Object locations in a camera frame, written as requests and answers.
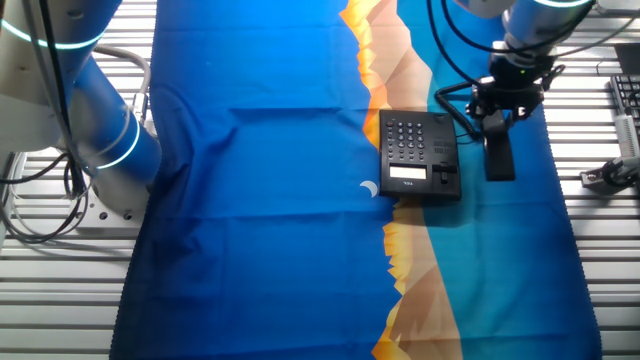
cable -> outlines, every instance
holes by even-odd
[[[629,26],[631,26],[631,24],[632,24],[632,23],[633,23],[633,21],[638,17],[638,15],[640,15],[640,10],[638,10],[638,11],[636,12],[636,14],[635,14],[635,15],[633,15],[633,16],[631,17],[631,19],[629,19],[629,21],[627,21],[627,23],[626,23],[626,24],[624,24],[621,28],[619,28],[618,30],[616,30],[616,31],[612,32],[611,34],[609,34],[609,35],[605,36],[604,38],[602,38],[602,39],[600,39],[600,40],[598,40],[598,41],[594,42],[593,44],[589,44],[589,45],[586,45],[586,46],[583,46],[583,47],[580,47],[580,48],[577,48],[577,49],[573,49],[573,50],[570,50],[570,51],[564,52],[564,53],[562,53],[562,54],[558,54],[558,55],[556,55],[555,57],[556,57],[556,58],[559,58],[559,57],[562,57],[562,56],[573,55],[573,54],[575,54],[575,53],[579,53],[579,52],[584,51],[584,50],[589,50],[589,49],[591,49],[592,47],[596,47],[596,46],[598,46],[598,45],[600,45],[600,44],[602,44],[602,43],[604,43],[604,42],[606,42],[606,41],[610,40],[611,38],[615,37],[616,35],[620,34],[620,33],[621,33],[621,32],[623,32],[623,31],[625,31]]]
[[[24,184],[26,182],[32,181],[32,180],[36,180],[40,177],[42,177],[43,175],[45,175],[46,173],[48,173],[49,171],[53,170],[53,168],[55,168],[64,158],[69,157],[69,154],[64,153],[60,156],[58,156],[51,164],[49,164],[46,168],[40,170],[38,173],[31,175],[31,176],[27,176],[21,179],[0,179],[0,184],[3,185],[14,185],[14,184]]]
[[[548,45],[553,45],[555,42],[562,40],[562,38],[571,34],[573,30],[575,30],[575,28],[582,22],[582,20],[584,20],[584,18],[587,17],[589,12],[591,11],[591,8],[593,7],[594,2],[591,1],[591,6],[585,7],[585,9],[578,15],[578,17],[576,17],[575,21],[569,24],[569,26],[564,31],[558,33],[558,35],[552,37],[551,39],[542,41],[534,45],[525,46],[518,49],[508,49],[508,50],[494,49],[492,47],[484,46],[466,37],[460,31],[460,29],[458,29],[456,24],[453,22],[453,19],[451,19],[451,14],[449,13],[449,7],[447,6],[447,0],[441,0],[441,3],[442,3],[442,11],[444,12],[444,18],[447,21],[447,24],[449,24],[449,27],[451,28],[451,30],[453,30],[453,32],[460,38],[460,40],[467,43],[467,45],[479,50],[496,53],[496,54],[519,54],[519,53],[524,53],[530,50],[540,49]]]
[[[12,170],[11,170],[11,177],[15,178],[17,176],[18,173],[18,166],[20,165],[20,163],[22,162],[23,159],[26,159],[26,154],[25,153],[21,153],[18,156],[18,160],[13,162],[13,166],[12,166]],[[84,209],[82,211],[82,213],[80,213],[80,218],[78,219],[78,221],[76,222],[76,224],[65,230],[64,232],[61,232],[60,234],[58,234],[57,236],[62,236],[62,235],[66,235],[68,233],[70,233],[71,231],[75,230],[80,223],[84,220],[84,217],[86,216],[87,210],[88,210],[88,204],[89,204],[89,198],[88,198],[88,190],[91,188],[91,184],[93,183],[93,179],[91,180],[89,186],[87,187],[87,191],[82,194],[78,199],[72,200],[69,204],[69,213],[67,214],[67,216],[69,214],[71,214],[72,210],[73,210],[73,206],[75,205],[75,201],[82,201],[82,199],[85,199],[85,206]],[[20,224],[22,224],[22,226],[24,226],[25,229],[27,229],[28,231],[30,231],[33,235],[41,235],[41,236],[46,236],[46,234],[43,234],[33,228],[31,228],[29,226],[29,224],[27,224],[26,221],[24,221],[24,219],[22,218],[22,216],[20,215],[20,212],[18,211],[18,208],[15,204],[15,200],[16,199],[20,199],[20,197],[14,192],[14,189],[12,187],[12,185],[8,186],[9,188],[9,192],[11,193],[11,195],[13,195],[13,200],[11,202],[11,210],[13,212],[13,214],[15,215],[16,219],[18,220],[18,222],[20,222]]]
[[[151,67],[149,66],[147,60],[145,60],[142,56],[131,51],[112,48],[110,46],[104,45],[97,45],[93,49],[93,51],[104,55],[127,59],[132,63],[138,65],[142,69],[142,71],[144,71],[144,77],[142,78],[142,86],[140,86],[140,92],[143,94],[147,92],[147,90],[149,89],[149,84],[151,83]]]
[[[446,95],[452,92],[463,90],[469,87],[471,87],[471,83],[463,82],[460,84],[441,88],[436,90],[434,94],[434,98],[436,99],[436,102],[438,102],[438,104],[440,104],[440,106],[446,112],[448,112],[458,122],[458,124],[460,124],[460,126],[462,126],[462,128],[467,132],[467,134],[469,134],[469,137],[471,137],[474,140],[477,140],[481,137],[480,132],[478,132],[475,129],[475,127],[473,127],[473,124],[471,124],[471,122],[467,119],[467,117],[464,116],[460,111],[458,111],[458,109],[456,109],[455,106],[453,106],[449,102],[449,100],[447,100],[446,98]]]
[[[47,37],[47,48],[51,57],[51,65],[53,68],[53,75],[58,90],[58,103],[60,106],[60,113],[64,120],[67,131],[69,132],[70,142],[67,143],[67,148],[72,146],[71,127],[69,122],[69,109],[67,107],[67,97],[64,88],[64,79],[62,77],[62,69],[60,68],[60,58],[58,56],[58,50],[56,49],[56,40],[53,34],[53,24],[51,23],[51,13],[49,11],[49,3],[47,0],[40,0],[40,12],[42,14],[42,24],[44,26],[44,32]],[[69,157],[71,181],[73,183],[72,194],[77,196],[82,193],[86,188],[84,177],[81,170],[79,170],[79,164],[82,163],[81,157],[71,156]]]
[[[13,161],[15,161],[15,154],[11,154],[9,156],[9,159],[7,160],[8,164],[7,167],[5,167],[5,175],[4,177],[9,177],[10,176],[10,169],[13,168]],[[2,184],[0,185],[0,192],[4,192],[4,201],[3,201],[3,206],[0,208],[0,220],[2,220],[2,223],[4,223],[5,227],[7,228],[7,231],[14,236],[17,240],[26,243],[26,244],[41,244],[44,243],[46,241],[49,241],[57,236],[60,235],[64,235],[64,234],[68,234],[69,232],[73,231],[74,229],[76,229],[78,227],[78,225],[82,222],[82,220],[84,219],[84,215],[87,212],[87,208],[88,208],[88,189],[85,190],[85,192],[79,197],[77,198],[77,200],[75,201],[75,205],[73,206],[73,208],[71,209],[69,215],[67,216],[67,218],[65,219],[65,221],[60,225],[60,227],[58,227],[58,229],[56,229],[54,232],[50,233],[50,234],[29,234],[26,233],[20,229],[18,229],[13,222],[10,219],[10,216],[7,215],[7,209],[6,209],[6,202],[9,201],[8,200],[8,192],[6,191],[6,185]],[[81,203],[81,199],[85,198],[85,206],[84,206],[84,212],[82,214],[80,214],[80,216],[78,217],[78,209],[80,208],[80,203]],[[74,224],[71,228],[68,228],[68,226],[73,222],[74,219],[78,218],[78,221],[76,222],[76,224]]]
[[[438,51],[440,51],[440,53],[442,54],[442,57],[447,61],[449,66],[451,66],[451,68],[463,79],[465,79],[467,82],[471,83],[472,85],[475,85],[478,88],[481,88],[481,89],[485,88],[485,85],[479,83],[478,81],[473,79],[471,76],[467,75],[464,71],[462,71],[462,69],[460,69],[458,65],[455,64],[455,62],[451,59],[451,57],[447,53],[447,50],[444,48],[444,45],[440,41],[440,36],[438,35],[438,29],[436,29],[436,21],[433,17],[433,4],[431,1],[432,0],[427,0],[427,13],[429,15],[429,27],[431,28],[431,33],[433,34],[433,40],[435,41],[436,46],[438,47]],[[493,87],[492,90],[497,92],[518,93],[518,92],[528,91],[528,88],[512,90],[512,89],[501,89],[498,87]]]
[[[24,9],[24,12],[25,12],[25,19],[27,22],[27,27],[29,28],[29,35],[31,39],[34,40],[34,41],[31,41],[30,43],[33,48],[33,52],[35,54],[36,62],[38,63],[38,69],[40,71],[40,78],[42,79],[42,85],[44,88],[45,95],[47,97],[51,110],[55,115],[55,119],[58,122],[58,126],[60,127],[60,132],[62,133],[62,137],[67,146],[67,150],[72,154],[72,157],[74,159],[78,159],[79,161],[79,159],[81,159],[80,154],[78,152],[77,147],[73,143],[70,129],[66,125],[68,121],[65,121],[64,115],[61,112],[61,109],[59,107],[60,102],[56,101],[56,98],[58,98],[58,94],[56,93],[55,87],[51,83],[51,80],[47,75],[48,68],[44,59],[44,55],[38,44],[38,41],[35,41],[35,39],[38,39],[38,32],[37,32],[37,27],[35,23],[35,16],[31,9],[29,0],[22,0],[22,8]]]

metal bracket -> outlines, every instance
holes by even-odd
[[[144,219],[144,211],[123,211],[116,212],[106,207],[93,191],[89,194],[89,207],[84,220],[78,226],[79,231],[108,232],[113,234],[113,230],[122,235],[136,235],[142,220]]]

black cable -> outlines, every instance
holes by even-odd
[[[62,69],[60,67],[60,58],[58,56],[58,50],[56,49],[56,40],[55,35],[53,33],[53,24],[51,23],[51,12],[49,11],[49,4],[47,0],[40,0],[40,13],[42,14],[42,24],[44,27],[45,35],[47,37],[47,48],[49,50],[49,55],[51,56],[51,64],[53,68],[53,74],[56,82],[56,87],[58,90],[58,101],[60,105],[60,113],[64,120],[64,124],[67,127],[67,131],[71,134],[71,126],[69,121],[69,109],[67,106],[67,97],[65,94],[64,88],[64,79],[62,77]],[[73,197],[78,196],[83,193],[86,189],[86,184],[84,182],[84,177],[82,176],[82,172],[79,170],[78,163],[73,156],[69,157],[70,170],[71,170],[71,181],[72,181],[72,191],[71,194]]]
[[[13,165],[13,161],[15,161],[15,154],[10,154],[9,158],[7,159],[7,165],[4,169],[4,178],[8,178],[10,175],[10,169]],[[0,193],[5,193],[5,195],[8,195],[9,191],[5,191],[5,188],[7,186],[10,186],[8,184],[0,184]],[[78,201],[76,202],[74,208],[71,210],[71,213],[69,214],[69,216],[67,216],[67,218],[65,219],[65,221],[60,225],[60,227],[58,227],[58,229],[56,229],[54,232],[50,233],[50,234],[45,234],[45,235],[33,235],[33,234],[28,234],[25,233],[24,231],[18,229],[12,222],[11,219],[9,218],[9,215],[7,215],[7,213],[5,212],[5,206],[7,204],[8,201],[8,196],[5,196],[3,198],[2,201],[2,208],[0,208],[0,221],[5,225],[7,231],[13,236],[15,237],[18,241],[23,242],[25,244],[30,244],[30,245],[34,245],[34,244],[42,244],[44,242],[47,242],[53,238],[55,238],[56,236],[58,236],[59,234],[61,234],[62,232],[65,231],[65,229],[73,222],[73,220],[77,217],[78,215],[78,210],[80,208],[80,202],[81,199],[78,199]]]
[[[27,177],[23,177],[22,179],[15,179],[15,180],[7,179],[6,176],[5,176],[5,177],[3,177],[3,179],[0,179],[0,184],[3,184],[3,185],[17,185],[17,184],[24,184],[24,183],[32,181],[32,180],[36,180],[36,179],[42,177],[43,175],[45,175],[46,173],[48,173],[49,171],[53,170],[53,168],[55,168],[66,157],[69,157],[69,154],[64,153],[64,154],[58,156],[51,164],[49,164],[49,166],[47,166],[46,168],[42,169],[37,174],[31,175],[31,176],[27,176]]]
[[[435,94],[434,94],[434,98],[436,99],[436,102],[438,102],[438,104],[446,111],[448,112],[457,122],[458,124],[460,124],[460,126],[462,126],[462,128],[464,129],[464,131],[466,131],[466,133],[469,135],[469,137],[471,137],[474,140],[477,140],[481,137],[480,132],[478,132],[475,127],[473,127],[473,124],[471,124],[471,122],[467,119],[466,116],[464,116],[460,111],[458,111],[458,109],[455,108],[455,106],[453,106],[449,100],[447,100],[446,95],[453,93],[455,91],[459,91],[459,90],[463,90],[466,88],[471,87],[471,84],[469,82],[463,82],[460,84],[456,84],[456,85],[451,85],[445,88],[441,88],[436,90]]]
[[[465,43],[467,43],[467,45],[474,47],[476,49],[479,50],[483,50],[483,51],[488,51],[491,53],[497,53],[497,54],[519,54],[519,53],[523,53],[526,51],[531,51],[531,50],[536,50],[536,49],[540,49],[543,48],[545,46],[548,45],[553,45],[554,43],[556,43],[559,40],[562,40],[562,38],[564,38],[565,36],[571,34],[571,32],[573,32],[573,30],[575,30],[575,28],[582,22],[582,20],[584,20],[584,18],[587,17],[587,15],[589,14],[589,12],[591,11],[591,8],[593,7],[593,1],[591,2],[591,6],[589,7],[585,7],[585,9],[578,15],[578,17],[576,17],[576,19],[568,25],[568,27],[558,33],[558,35],[554,36],[553,38],[549,39],[549,40],[545,40],[542,42],[539,42],[537,44],[534,45],[530,45],[530,46],[525,46],[525,47],[521,47],[518,49],[508,49],[508,50],[503,50],[503,49],[494,49],[492,47],[488,47],[488,46],[484,46],[482,44],[478,44],[477,42],[469,39],[468,37],[466,37],[461,31],[460,29],[458,29],[458,27],[456,26],[456,24],[453,22],[453,19],[451,19],[451,14],[449,13],[449,7],[447,6],[447,0],[441,0],[442,2],[442,11],[444,12],[444,18],[447,21],[447,24],[449,24],[449,27],[451,28],[451,30],[453,30],[453,32],[460,38],[460,40],[464,41]]]
[[[456,73],[458,73],[458,75],[460,75],[463,79],[465,79],[467,82],[477,86],[478,88],[484,88],[485,86],[483,84],[479,83],[478,81],[473,79],[471,76],[467,75],[464,71],[462,71],[462,69],[460,69],[458,65],[455,64],[455,62],[451,59],[451,57],[447,53],[447,50],[444,48],[444,45],[440,41],[440,36],[438,35],[438,29],[436,29],[436,21],[433,17],[433,4],[431,0],[427,0],[427,14],[429,15],[429,26],[431,28],[433,40],[435,41],[436,46],[438,47],[438,51],[440,51],[440,53],[442,54],[442,57],[447,61],[449,66],[451,66],[451,68]],[[508,92],[508,93],[518,93],[518,92],[525,92],[529,90],[528,87],[524,89],[501,89],[497,87],[492,87],[491,89],[497,92]]]
[[[69,125],[69,109],[67,107],[67,97],[65,95],[64,80],[62,78],[62,70],[60,69],[60,58],[58,56],[58,50],[56,49],[56,40],[53,35],[53,24],[51,23],[51,12],[49,11],[49,4],[47,0],[40,0],[40,13],[42,14],[42,24],[44,25],[44,33],[47,36],[47,48],[49,49],[49,56],[51,56],[51,63],[53,67],[53,75],[58,88],[58,100],[60,103],[60,112],[64,118],[65,125],[69,132],[71,127]]]
[[[559,58],[559,57],[561,57],[561,56],[573,55],[573,54],[575,54],[575,53],[579,53],[579,52],[584,51],[584,50],[589,50],[589,49],[591,49],[592,47],[596,47],[596,46],[598,46],[598,45],[600,45],[600,44],[602,44],[602,43],[604,43],[604,42],[606,42],[606,41],[608,41],[608,40],[612,39],[612,38],[613,38],[613,37],[615,37],[616,35],[620,34],[620,33],[621,33],[621,32],[623,32],[623,31],[625,31],[629,26],[631,26],[631,24],[632,24],[632,23],[633,23],[633,21],[638,17],[638,15],[640,15],[640,10],[638,10],[638,11],[636,12],[636,14],[635,14],[635,15],[633,15],[633,16],[631,17],[631,19],[629,19],[629,21],[628,21],[626,24],[624,24],[621,28],[619,28],[618,30],[616,30],[616,31],[612,32],[611,34],[609,34],[609,35],[605,36],[604,38],[602,38],[602,39],[600,39],[600,40],[598,40],[598,41],[594,42],[593,44],[589,44],[589,45],[586,45],[586,46],[583,46],[583,47],[580,47],[580,48],[577,48],[577,49],[573,49],[573,50],[570,50],[570,51],[564,52],[564,53],[562,53],[562,54],[558,54],[558,55],[556,55],[555,57],[556,57],[556,58]]]

white cable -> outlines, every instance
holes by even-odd
[[[18,154],[18,157],[16,159],[16,161],[13,162],[13,164],[11,164],[11,170],[10,170],[10,179],[18,179],[19,177],[22,176],[22,171],[24,171],[24,167],[22,167],[20,164],[22,164],[24,161],[26,161],[27,158],[27,154],[26,153],[20,153]],[[85,189],[85,191],[78,196],[76,199],[70,200],[69,203],[69,210],[67,211],[67,216],[71,215],[71,212],[73,211],[73,208],[76,206],[76,203],[78,201],[82,201],[82,199],[85,199],[85,205],[84,205],[84,210],[82,211],[82,214],[80,215],[80,218],[78,218],[78,221],[69,229],[65,230],[64,232],[61,232],[60,234],[56,235],[56,237],[58,236],[62,236],[62,235],[66,235],[70,232],[72,232],[73,230],[75,230],[80,223],[82,223],[82,221],[84,220],[86,214],[87,214],[87,209],[88,209],[88,204],[89,204],[89,191],[91,190],[91,186],[93,185],[93,178],[90,178],[89,180],[89,186],[87,186],[87,188]],[[33,229],[31,226],[29,226],[27,224],[27,222],[24,220],[24,218],[20,215],[20,212],[18,211],[18,207],[16,206],[16,199],[21,199],[16,193],[15,193],[15,189],[13,189],[13,185],[9,185],[8,186],[10,193],[13,196],[13,200],[11,201],[11,211],[13,212],[13,214],[16,216],[16,219],[18,220],[18,222],[20,224],[22,224],[22,226],[24,226],[24,228],[27,231],[30,231],[32,233],[32,235],[40,235],[40,236],[44,236],[47,234],[41,233],[35,229]]]
[[[144,73],[144,77],[142,78],[142,85],[140,86],[140,92],[143,94],[147,93],[149,84],[151,83],[151,67],[149,66],[147,60],[145,60],[142,56],[128,50],[112,48],[105,45],[97,45],[93,49],[93,51],[108,56],[127,59],[132,63],[138,65],[138,67],[140,67]]]

keyboard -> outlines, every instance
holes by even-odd
[[[614,124],[621,155],[640,156],[640,75],[616,75],[610,85],[618,113]]]
[[[611,78],[613,101],[618,114],[633,117],[640,128],[640,75],[616,75]]]

